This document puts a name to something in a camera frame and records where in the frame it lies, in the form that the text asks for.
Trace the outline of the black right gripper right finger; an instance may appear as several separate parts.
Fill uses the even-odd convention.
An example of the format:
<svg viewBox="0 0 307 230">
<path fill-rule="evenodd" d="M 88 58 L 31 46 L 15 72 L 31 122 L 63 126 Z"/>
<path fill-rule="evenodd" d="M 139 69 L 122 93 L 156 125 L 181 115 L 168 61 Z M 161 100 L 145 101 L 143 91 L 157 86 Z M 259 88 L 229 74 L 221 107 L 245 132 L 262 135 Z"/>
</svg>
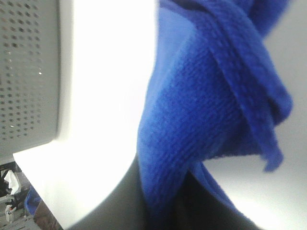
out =
<svg viewBox="0 0 307 230">
<path fill-rule="evenodd" d="M 258 230 L 231 202 L 204 165 L 194 165 L 180 188 L 166 230 Z"/>
</svg>

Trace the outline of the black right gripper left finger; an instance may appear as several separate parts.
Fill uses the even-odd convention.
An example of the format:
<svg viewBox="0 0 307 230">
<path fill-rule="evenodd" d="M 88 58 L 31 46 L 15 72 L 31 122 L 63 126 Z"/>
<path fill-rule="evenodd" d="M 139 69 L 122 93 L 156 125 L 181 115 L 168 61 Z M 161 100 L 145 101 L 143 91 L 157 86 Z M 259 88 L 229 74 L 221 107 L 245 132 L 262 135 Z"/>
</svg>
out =
<svg viewBox="0 0 307 230">
<path fill-rule="evenodd" d="M 70 230 L 147 230 L 148 212 L 145 205 L 138 157 L 127 173 L 93 211 L 69 227 Z"/>
</svg>

